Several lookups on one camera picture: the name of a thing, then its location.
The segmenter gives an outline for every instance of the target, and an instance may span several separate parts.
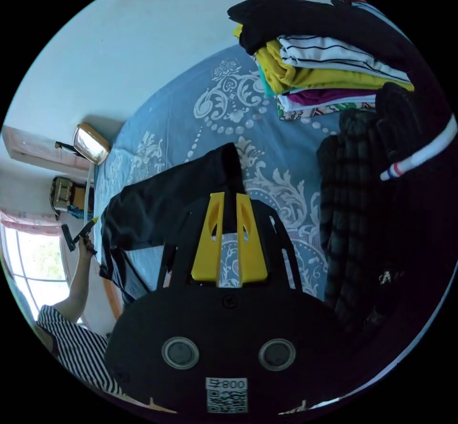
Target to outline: yellow plastic part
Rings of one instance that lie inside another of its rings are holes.
[[[245,241],[244,228],[248,234]],[[267,279],[267,267],[259,240],[249,195],[237,193],[237,250],[239,253],[239,285]]]
[[[223,240],[224,192],[212,193],[208,203],[204,226],[200,234],[196,257],[191,271],[195,281],[219,284],[219,268]],[[216,238],[211,235],[216,226]]]

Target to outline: window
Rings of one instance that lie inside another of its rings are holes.
[[[43,305],[68,297],[69,285],[62,264],[59,236],[30,234],[4,228],[5,259],[35,319]],[[79,319],[78,325],[85,326]]]

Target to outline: blue bedspread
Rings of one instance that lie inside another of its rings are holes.
[[[319,241],[316,150],[337,130],[338,113],[280,121],[255,63],[235,45],[163,87],[125,123],[97,171],[95,215],[124,186],[234,142],[247,193],[277,210],[294,244],[304,292],[322,299],[327,266]],[[100,224],[95,227],[94,245],[101,250]],[[162,247],[128,255],[154,290]],[[236,235],[225,235],[220,285],[237,286],[237,269]]]

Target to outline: black and white striped shirt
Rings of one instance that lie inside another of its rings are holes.
[[[53,339],[53,354],[79,380],[104,392],[121,394],[121,388],[104,363],[106,338],[65,319],[52,306],[43,306],[37,325]]]

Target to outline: hand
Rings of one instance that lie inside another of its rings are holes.
[[[78,242],[78,252],[80,258],[91,260],[93,257],[94,245],[89,238],[80,238]]]

